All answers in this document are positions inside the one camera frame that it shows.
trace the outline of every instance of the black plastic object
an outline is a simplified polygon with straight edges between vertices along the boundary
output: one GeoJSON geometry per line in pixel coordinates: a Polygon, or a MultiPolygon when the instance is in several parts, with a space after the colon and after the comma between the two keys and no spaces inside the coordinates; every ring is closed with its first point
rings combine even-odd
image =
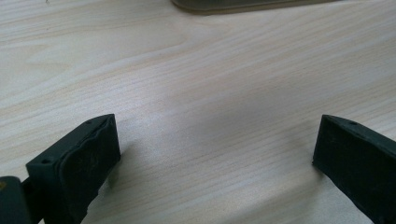
{"type": "Polygon", "coordinates": [[[189,10],[207,11],[235,7],[255,7],[273,3],[287,3],[296,0],[172,0],[177,6],[189,10]]]}
{"type": "Polygon", "coordinates": [[[30,177],[22,184],[1,177],[0,223],[80,223],[119,160],[114,115],[85,121],[29,161],[30,177]]]}
{"type": "Polygon", "coordinates": [[[396,223],[396,142],[324,115],[313,164],[374,223],[396,223]]]}

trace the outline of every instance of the black plastic part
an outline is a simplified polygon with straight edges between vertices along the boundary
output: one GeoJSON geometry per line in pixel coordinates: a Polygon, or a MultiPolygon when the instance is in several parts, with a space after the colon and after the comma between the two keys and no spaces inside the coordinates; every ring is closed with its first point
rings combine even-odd
{"type": "Polygon", "coordinates": [[[15,176],[0,177],[0,223],[33,224],[21,181],[15,176]]]}
{"type": "Polygon", "coordinates": [[[120,160],[114,115],[87,120],[26,164],[43,191],[47,224],[80,223],[120,160]]]}
{"type": "Polygon", "coordinates": [[[324,115],[313,164],[374,223],[396,223],[396,142],[324,115]]]}
{"type": "Polygon", "coordinates": [[[78,224],[120,160],[114,115],[90,119],[26,164],[29,178],[0,178],[0,224],[78,224]]]}

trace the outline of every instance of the screw hole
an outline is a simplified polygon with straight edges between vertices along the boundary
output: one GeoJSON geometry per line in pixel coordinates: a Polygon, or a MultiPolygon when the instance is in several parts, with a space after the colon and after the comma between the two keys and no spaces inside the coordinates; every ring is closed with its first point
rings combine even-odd
{"type": "Polygon", "coordinates": [[[46,158],[46,159],[44,159],[41,163],[42,164],[48,164],[48,163],[51,163],[52,162],[52,159],[51,158],[46,158]]]}

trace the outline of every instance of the tabletop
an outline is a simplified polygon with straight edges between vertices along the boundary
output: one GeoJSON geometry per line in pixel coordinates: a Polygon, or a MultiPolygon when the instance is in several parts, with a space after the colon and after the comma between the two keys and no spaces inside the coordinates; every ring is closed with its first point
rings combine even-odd
{"type": "Polygon", "coordinates": [[[6,0],[0,52],[0,175],[116,116],[83,223],[372,223],[311,163],[323,114],[396,139],[393,0],[6,0]]]}

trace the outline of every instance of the light wood surface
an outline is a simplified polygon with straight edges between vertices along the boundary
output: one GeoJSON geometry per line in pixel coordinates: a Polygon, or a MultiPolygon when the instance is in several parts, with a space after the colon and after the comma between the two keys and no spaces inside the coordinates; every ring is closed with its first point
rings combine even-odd
{"type": "Polygon", "coordinates": [[[396,139],[396,1],[194,15],[0,1],[0,175],[114,113],[83,223],[372,223],[311,165],[322,114],[396,139]]]}

